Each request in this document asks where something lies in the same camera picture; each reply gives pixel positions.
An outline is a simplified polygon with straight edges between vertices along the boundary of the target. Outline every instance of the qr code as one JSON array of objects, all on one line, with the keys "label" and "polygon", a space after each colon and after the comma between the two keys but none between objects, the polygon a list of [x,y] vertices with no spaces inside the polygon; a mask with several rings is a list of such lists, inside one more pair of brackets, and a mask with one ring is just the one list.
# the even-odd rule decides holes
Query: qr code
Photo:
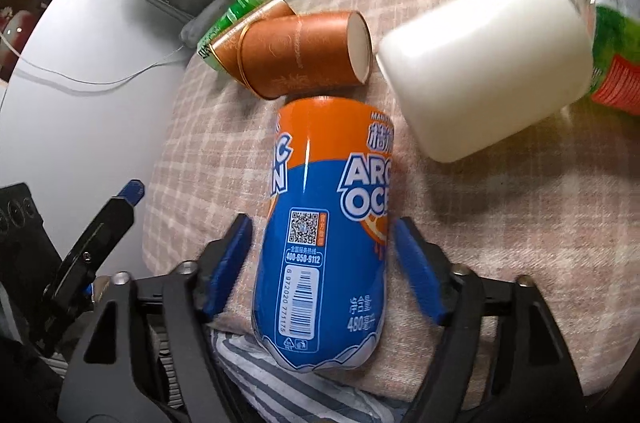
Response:
[{"label": "qr code", "polygon": [[288,243],[315,246],[318,241],[318,212],[292,210],[289,217]]}]

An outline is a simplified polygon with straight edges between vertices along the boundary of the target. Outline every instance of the red object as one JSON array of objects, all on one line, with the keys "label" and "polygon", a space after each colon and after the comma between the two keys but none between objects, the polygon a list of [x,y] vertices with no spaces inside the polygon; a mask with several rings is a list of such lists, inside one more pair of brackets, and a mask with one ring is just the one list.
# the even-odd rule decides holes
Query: red object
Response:
[{"label": "red object", "polygon": [[591,95],[596,103],[640,114],[640,66],[625,60],[619,54],[613,57],[609,73],[600,88]]},{"label": "red object", "polygon": [[[9,20],[2,34],[4,34],[4,37],[18,53],[22,53],[37,22],[38,18],[33,13],[25,10],[18,11],[14,17]],[[0,45],[0,77],[8,82],[17,63],[18,57],[9,49],[4,41],[2,41],[2,45]]]}]

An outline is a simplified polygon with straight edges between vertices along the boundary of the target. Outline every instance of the plaid fabric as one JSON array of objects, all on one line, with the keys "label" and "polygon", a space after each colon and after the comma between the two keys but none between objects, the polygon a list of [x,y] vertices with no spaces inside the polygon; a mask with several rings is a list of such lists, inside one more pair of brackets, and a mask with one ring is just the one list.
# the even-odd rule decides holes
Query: plaid fabric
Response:
[{"label": "plaid fabric", "polygon": [[[393,27],[445,0],[287,0],[299,13],[357,9],[373,46]],[[483,276],[534,277],[567,340],[586,393],[608,385],[640,330],[640,128],[588,99],[467,157],[443,165],[421,156],[380,72],[343,93],[385,111],[396,126],[393,216],[411,215],[453,262]],[[252,290],[269,194],[277,109],[198,56],[175,101],[164,152],[149,186],[144,255],[155,273],[194,258],[236,212],[254,218],[254,248],[216,327],[251,331]],[[424,320],[388,252],[388,310],[374,356],[332,373],[376,394],[411,399],[439,329]],[[469,389],[478,399],[491,327]]]}]

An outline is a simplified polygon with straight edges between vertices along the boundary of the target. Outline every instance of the white cable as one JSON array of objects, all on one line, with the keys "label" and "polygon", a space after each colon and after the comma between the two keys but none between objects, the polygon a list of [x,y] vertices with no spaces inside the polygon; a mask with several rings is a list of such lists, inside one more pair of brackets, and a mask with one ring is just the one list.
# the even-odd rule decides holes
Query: white cable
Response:
[{"label": "white cable", "polygon": [[23,58],[20,53],[18,53],[18,51],[9,43],[9,40],[7,40],[7,38],[4,36],[4,34],[2,32],[0,32],[0,38],[2,39],[2,41],[5,44],[7,44],[7,47],[9,47],[9,49],[11,50],[11,52],[13,54],[15,54],[18,58],[20,58],[28,66],[34,67],[35,69],[38,69],[38,70],[43,70],[45,72],[50,72],[51,74],[57,74],[59,76],[62,76],[62,78],[66,78],[67,80],[71,80],[72,82],[82,83],[84,85],[117,85],[119,83],[126,83],[129,80],[134,79],[136,76],[142,74],[146,70],[149,70],[152,67],[159,66],[160,64],[162,64],[162,62],[164,62],[167,58],[169,58],[169,56],[172,56],[172,54],[177,53],[178,51],[180,51],[184,47],[184,46],[180,46],[179,48],[177,48],[176,50],[172,51],[171,53],[169,53],[164,58],[161,58],[157,62],[154,62],[153,64],[150,64],[150,65],[144,67],[143,69],[140,69],[139,71],[134,72],[133,74],[130,74],[129,76],[126,76],[125,78],[121,78],[119,80],[114,80],[113,82],[85,82],[84,80],[77,80],[75,78],[71,78],[71,76],[67,76],[66,74],[63,74],[62,72],[58,72],[57,70],[47,69],[46,67],[42,67],[42,66],[39,66],[37,64],[33,64],[32,62],[28,61],[26,58]]},{"label": "white cable", "polygon": [[167,6],[171,8],[175,13],[175,17],[184,24],[194,19],[193,15],[189,15],[187,12],[182,11],[181,9],[178,9],[175,6],[172,6],[167,0],[155,0],[155,1],[161,6],[161,8],[162,6]]}]

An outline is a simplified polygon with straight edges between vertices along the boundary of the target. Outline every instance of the white wall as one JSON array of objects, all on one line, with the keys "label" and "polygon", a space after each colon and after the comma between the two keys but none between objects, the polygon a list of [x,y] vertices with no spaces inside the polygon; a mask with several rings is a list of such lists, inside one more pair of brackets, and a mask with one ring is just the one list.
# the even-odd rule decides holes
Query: white wall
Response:
[{"label": "white wall", "polygon": [[[112,82],[180,47],[180,28],[145,0],[53,0],[22,54],[76,79]],[[69,82],[18,62],[0,109],[0,186],[29,185],[62,256],[127,181],[149,184],[190,55],[183,49],[117,88]],[[100,273],[149,275],[145,201]]]}]

